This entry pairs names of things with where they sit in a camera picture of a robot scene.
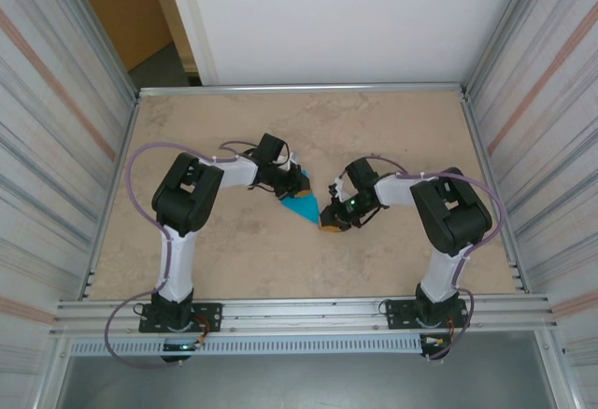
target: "robotic arm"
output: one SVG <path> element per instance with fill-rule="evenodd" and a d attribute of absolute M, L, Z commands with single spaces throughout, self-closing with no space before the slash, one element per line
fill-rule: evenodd
<path fill-rule="evenodd" d="M 457 168 L 446 173 L 461 175 Z M 343 188 L 347 174 L 357 191 Z M 426 328 L 437 327 L 458 307 L 456 283 L 463 269 L 466 250 L 479 243 L 491 226 L 491 216 L 471 185 L 445 177 L 401 178 L 380 176 L 361 158 L 347 166 L 329 187 L 332 202 L 320 214 L 323 230 L 344 232 L 362 227 L 383 208 L 414 205 L 428 239 L 432 257 L 425 277 L 416 288 L 416 317 Z"/>
<path fill-rule="evenodd" d="M 285 146 L 286 156 L 281 155 Z M 229 162 L 208 162 L 188 153 L 175 159 L 151 202 L 156 220 L 170 237 L 168 240 L 162 233 L 161 278 L 157 288 L 164 281 L 168 243 L 171 255 L 165 285 L 152 294 L 151 304 L 144 307 L 143 327 L 147 331 L 186 331 L 192 326 L 192 262 L 197 235 L 206 224 L 220 189 L 252 189 L 256 185 L 271 187 L 279 200 L 310 193 L 309 179 L 302 174 L 301 165 L 286 142 L 270 134 L 264 134 L 257 148 Z"/>

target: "floor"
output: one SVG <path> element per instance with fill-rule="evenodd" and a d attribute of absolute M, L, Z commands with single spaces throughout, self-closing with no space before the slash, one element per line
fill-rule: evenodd
<path fill-rule="evenodd" d="M 301 93 L 151 96 L 141 101 L 129 152 L 176 141 L 223 155 L 227 139 L 258 142 L 264 132 L 299 154 L 324 208 L 328 185 L 351 161 L 371 152 L 410 171 L 458 166 L 481 179 L 455 92 Z M 154 149 L 138 158 L 133 189 L 150 200 L 178 155 Z M 373 164 L 381 174 L 384 163 Z M 125 299 L 156 284 L 158 231 L 118 187 L 90 298 Z M 328 233 L 282 207 L 271 194 L 220 190 L 195 246 L 197 299 L 327 298 L 412 295 L 425 275 L 431 244 L 413 206 L 380 212 L 362 229 Z M 477 251 L 462 285 L 474 293 L 514 292 L 500 239 Z"/>
<path fill-rule="evenodd" d="M 160 49 L 129 72 L 138 89 L 144 87 L 189 87 L 174 43 Z"/>
<path fill-rule="evenodd" d="M 60 408 L 555 408 L 531 332 L 468 334 L 444 363 L 415 354 L 194 357 L 170 370 L 70 360 Z"/>

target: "marble-pattern surface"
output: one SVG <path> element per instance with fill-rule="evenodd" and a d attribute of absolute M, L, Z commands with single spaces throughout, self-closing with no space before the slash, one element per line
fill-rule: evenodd
<path fill-rule="evenodd" d="M 458 166 L 481 178 L 459 98 L 453 92 L 253 94 L 143 98 L 129 153 L 176 141 L 206 154 L 229 139 L 257 142 L 264 132 L 288 141 L 309 172 L 320 208 L 327 186 L 371 152 L 409 171 Z M 133 187 L 150 199 L 174 149 L 138 158 Z M 380 172 L 389 171 L 376 162 Z M 409 295 L 425 274 L 431 245 L 415 208 L 382 211 L 360 230 L 326 233 L 262 190 L 221 190 L 197 240 L 196 298 L 300 298 Z M 160 235 L 128 200 L 123 177 L 97 266 L 91 298 L 123 299 L 158 277 Z M 462 284 L 477 293 L 513 292 L 499 239 L 473 256 Z"/>

